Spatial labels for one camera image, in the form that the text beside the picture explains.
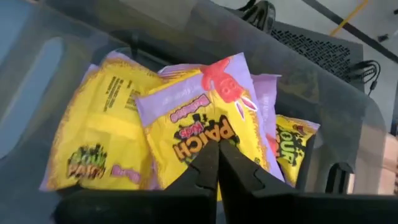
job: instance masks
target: nutrition label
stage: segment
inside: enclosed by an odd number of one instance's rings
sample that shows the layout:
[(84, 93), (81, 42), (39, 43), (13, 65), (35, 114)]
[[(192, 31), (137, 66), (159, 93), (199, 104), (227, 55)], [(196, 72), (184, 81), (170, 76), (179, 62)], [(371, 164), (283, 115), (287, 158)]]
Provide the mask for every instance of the nutrition label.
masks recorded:
[(121, 78), (112, 77), (111, 83), (106, 90), (106, 94), (108, 98), (106, 99), (106, 103), (104, 106), (104, 112), (107, 112), (108, 109), (112, 108), (116, 97), (118, 97), (120, 88), (122, 87), (124, 80)]
[(131, 92), (129, 95), (129, 98), (127, 99), (126, 102), (126, 109), (132, 110), (132, 111), (137, 111), (137, 105), (136, 105), (136, 101), (134, 100), (134, 96), (139, 95), (139, 92), (137, 90), (135, 90), (134, 88), (132, 88), (132, 81), (129, 81), (129, 84), (127, 85), (127, 89), (131, 88)]

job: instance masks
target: green lettering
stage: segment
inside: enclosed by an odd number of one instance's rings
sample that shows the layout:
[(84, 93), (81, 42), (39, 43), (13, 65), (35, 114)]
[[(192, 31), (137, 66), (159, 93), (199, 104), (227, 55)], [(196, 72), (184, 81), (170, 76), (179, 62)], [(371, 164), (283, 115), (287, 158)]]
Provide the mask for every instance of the green lettering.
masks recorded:
[(84, 154), (84, 155), (81, 156), (81, 163), (82, 164), (88, 165), (88, 164), (90, 164), (90, 161), (91, 161), (91, 159), (90, 159), (89, 155)]
[(280, 131), (289, 131), (288, 129), (285, 129), (285, 128), (282, 127), (282, 126), (277, 125), (277, 127), (279, 128)]
[(90, 156), (90, 164), (94, 166), (100, 166), (103, 158), (101, 155)]
[(292, 141), (282, 141), (280, 143), (280, 148), (283, 151), (287, 151), (287, 152), (294, 152), (294, 144)]
[(294, 154), (293, 152), (282, 150), (280, 152), (282, 154), (282, 158), (286, 159), (289, 164), (293, 164), (294, 161)]
[(287, 131), (282, 131), (279, 136), (285, 140), (285, 141), (291, 141), (293, 139), (293, 136), (291, 133), (287, 132)]
[(81, 159), (81, 153), (80, 151), (72, 153), (72, 156), (70, 157), (70, 163), (71, 164), (77, 164), (80, 162)]
[(93, 161), (93, 164), (98, 167), (103, 167), (105, 165), (106, 156), (104, 154), (100, 154), (97, 156), (96, 160)]

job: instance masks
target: red candy bunny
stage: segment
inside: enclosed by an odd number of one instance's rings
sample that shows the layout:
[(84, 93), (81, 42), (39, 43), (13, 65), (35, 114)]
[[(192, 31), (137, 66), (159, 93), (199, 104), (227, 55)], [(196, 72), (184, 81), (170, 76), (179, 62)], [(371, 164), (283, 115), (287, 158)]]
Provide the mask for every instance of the red candy bunny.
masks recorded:
[(236, 109), (239, 111), (242, 119), (244, 119), (243, 107), (239, 104), (242, 100), (243, 104), (250, 110), (257, 111), (255, 104), (248, 98), (242, 96), (244, 88), (228, 73), (224, 72), (228, 66), (230, 57), (220, 60), (213, 65), (201, 67), (203, 73), (201, 85), (204, 90), (211, 89), (211, 81), (214, 88), (225, 103), (235, 102)]

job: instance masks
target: candy bag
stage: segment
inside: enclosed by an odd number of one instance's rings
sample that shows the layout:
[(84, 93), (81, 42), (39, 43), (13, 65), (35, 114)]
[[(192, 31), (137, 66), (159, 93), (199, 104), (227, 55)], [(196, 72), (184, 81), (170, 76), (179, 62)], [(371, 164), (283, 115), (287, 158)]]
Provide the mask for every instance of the candy bag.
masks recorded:
[[(158, 74), (166, 80), (173, 80), (187, 75), (192, 75), (195, 69), (202, 65), (180, 64), (171, 65), (161, 69)], [(277, 79), (280, 75), (251, 75), (253, 79), (254, 91), (259, 101), (259, 110), (264, 123), (266, 138), (271, 146), (272, 152), (276, 156), (277, 144), (275, 141), (276, 114), (275, 102), (277, 93)]]
[(295, 186), (308, 140), (318, 131), (319, 124), (277, 115), (277, 160), (286, 182)]
[(146, 189), (152, 157), (134, 95), (161, 84), (156, 73), (110, 53), (68, 105), (53, 142), (46, 189), (77, 182), (91, 189)]
[(256, 91), (259, 102), (259, 110), (262, 114), (264, 131), (266, 138), (271, 146), (272, 152), (276, 156), (276, 114), (275, 102), (277, 93), (277, 80), (280, 75), (252, 75), (254, 90)]
[(154, 156), (160, 188), (168, 187), (210, 139), (229, 139), (265, 170), (283, 180), (264, 136), (243, 54), (200, 67), (136, 99)]

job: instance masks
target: clear plastic container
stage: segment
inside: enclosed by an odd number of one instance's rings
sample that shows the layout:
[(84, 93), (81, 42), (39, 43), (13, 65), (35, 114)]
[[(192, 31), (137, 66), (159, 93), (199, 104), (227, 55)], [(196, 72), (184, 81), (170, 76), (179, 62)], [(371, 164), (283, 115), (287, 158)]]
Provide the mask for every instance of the clear plastic container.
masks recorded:
[(0, 222), (49, 220), (60, 196), (38, 188), (55, 130), (89, 64), (120, 47), (153, 70), (244, 52), (252, 73), (283, 75), (278, 113), (321, 124), (301, 188), (325, 192), (338, 166), (355, 173), (354, 193), (379, 192), (386, 127), (375, 102), (232, 13), (199, 0), (48, 0), (0, 65)]

